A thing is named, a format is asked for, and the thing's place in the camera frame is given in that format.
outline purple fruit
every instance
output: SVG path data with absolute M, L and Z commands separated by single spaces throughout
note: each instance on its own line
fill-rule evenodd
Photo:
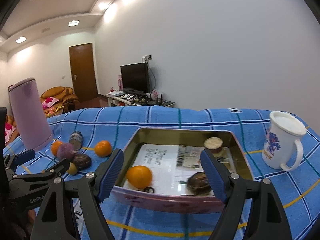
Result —
M 73 159 L 75 151 L 73 150 L 73 145 L 71 143 L 63 143 L 59 146 L 57 150 L 57 158 L 62 160 L 67 158 L 69 161 Z

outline pink pillow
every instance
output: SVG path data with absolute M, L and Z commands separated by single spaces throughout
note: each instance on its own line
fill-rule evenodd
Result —
M 13 125 L 7 122 L 5 123 L 5 130 L 4 130 L 5 143 L 7 143 L 10 140 L 10 137 L 15 129 L 16 127 L 14 127 Z
M 53 106 L 56 102 L 58 102 L 59 99 L 57 98 L 52 98 L 52 97 L 49 97 L 47 98 L 45 101 L 43 101 L 42 103 L 42 108 L 43 110 L 47 109 L 47 108 L 50 108 L 51 106 Z

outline television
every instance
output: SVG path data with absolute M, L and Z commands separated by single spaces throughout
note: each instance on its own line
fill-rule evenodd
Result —
M 150 93 L 148 63 L 120 66 L 124 90 L 138 90 Z

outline orange sofa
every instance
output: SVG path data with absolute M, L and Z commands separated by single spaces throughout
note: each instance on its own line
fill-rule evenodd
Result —
M 58 106 L 65 106 L 65 112 L 68 111 L 67 107 L 70 103 L 74 105 L 79 104 L 79 98 L 73 93 L 73 89 L 71 87 L 53 87 L 44 92 L 40 101 L 43 103 L 48 97 L 53 97 L 59 99 L 59 102 L 53 105 L 54 108 Z

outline pink tumbler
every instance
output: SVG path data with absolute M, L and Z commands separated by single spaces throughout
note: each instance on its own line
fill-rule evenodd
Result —
M 9 88 L 11 109 L 26 149 L 38 151 L 52 140 L 34 78 L 22 80 Z

